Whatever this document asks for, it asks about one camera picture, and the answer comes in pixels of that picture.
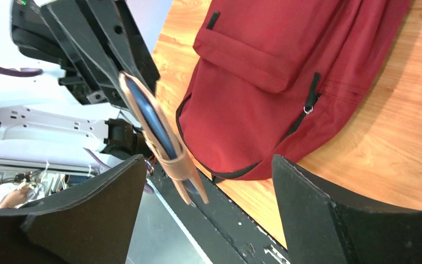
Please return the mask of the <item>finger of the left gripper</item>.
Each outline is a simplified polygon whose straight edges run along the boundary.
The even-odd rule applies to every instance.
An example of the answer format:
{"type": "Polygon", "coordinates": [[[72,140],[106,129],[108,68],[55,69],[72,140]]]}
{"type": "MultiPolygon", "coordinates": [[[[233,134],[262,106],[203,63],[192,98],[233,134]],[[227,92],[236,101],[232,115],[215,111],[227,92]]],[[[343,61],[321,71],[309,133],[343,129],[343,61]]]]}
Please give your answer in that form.
{"type": "Polygon", "coordinates": [[[53,1],[41,7],[40,15],[88,87],[101,89],[114,107],[126,108],[119,94],[120,71],[101,45],[85,2],[53,1]]]}
{"type": "Polygon", "coordinates": [[[160,79],[158,68],[146,46],[127,1],[86,1],[94,16],[98,39],[109,54],[117,71],[138,78],[155,93],[160,79]]]}

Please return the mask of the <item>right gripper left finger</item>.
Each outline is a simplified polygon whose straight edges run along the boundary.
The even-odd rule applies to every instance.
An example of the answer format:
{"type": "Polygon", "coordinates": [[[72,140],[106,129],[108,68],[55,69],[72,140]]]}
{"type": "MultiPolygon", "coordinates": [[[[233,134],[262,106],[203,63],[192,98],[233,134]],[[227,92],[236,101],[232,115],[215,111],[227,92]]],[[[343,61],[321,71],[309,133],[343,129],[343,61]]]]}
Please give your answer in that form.
{"type": "Polygon", "coordinates": [[[64,191],[0,209],[0,263],[125,263],[145,181],[136,155],[64,191]]]}

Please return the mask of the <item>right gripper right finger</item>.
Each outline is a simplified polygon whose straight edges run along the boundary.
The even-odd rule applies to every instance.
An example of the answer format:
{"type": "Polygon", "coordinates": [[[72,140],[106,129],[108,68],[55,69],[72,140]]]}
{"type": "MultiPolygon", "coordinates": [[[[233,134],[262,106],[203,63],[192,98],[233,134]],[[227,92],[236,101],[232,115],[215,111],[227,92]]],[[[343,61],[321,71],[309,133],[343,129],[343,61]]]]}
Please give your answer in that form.
{"type": "Polygon", "coordinates": [[[422,211],[357,194],[279,155],[272,179],[291,263],[422,263],[422,211]]]}

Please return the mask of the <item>red student backpack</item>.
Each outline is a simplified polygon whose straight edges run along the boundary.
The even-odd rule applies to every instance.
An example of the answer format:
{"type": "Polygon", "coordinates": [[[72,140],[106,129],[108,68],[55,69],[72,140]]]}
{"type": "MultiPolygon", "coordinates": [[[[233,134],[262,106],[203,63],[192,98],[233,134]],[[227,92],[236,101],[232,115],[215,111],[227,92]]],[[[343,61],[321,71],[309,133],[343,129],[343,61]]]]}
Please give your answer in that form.
{"type": "Polygon", "coordinates": [[[350,120],[410,1],[212,1],[176,112],[216,180],[262,180],[273,155],[297,162],[350,120]]]}

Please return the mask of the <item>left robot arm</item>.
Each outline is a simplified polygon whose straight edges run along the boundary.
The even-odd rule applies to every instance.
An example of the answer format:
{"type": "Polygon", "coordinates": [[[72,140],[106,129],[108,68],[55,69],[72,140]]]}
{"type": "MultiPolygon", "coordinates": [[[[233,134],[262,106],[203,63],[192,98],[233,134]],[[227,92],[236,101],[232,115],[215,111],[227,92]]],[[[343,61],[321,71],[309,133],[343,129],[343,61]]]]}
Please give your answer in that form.
{"type": "Polygon", "coordinates": [[[129,1],[0,1],[0,143],[151,156],[120,72],[155,93],[129,1]]]}

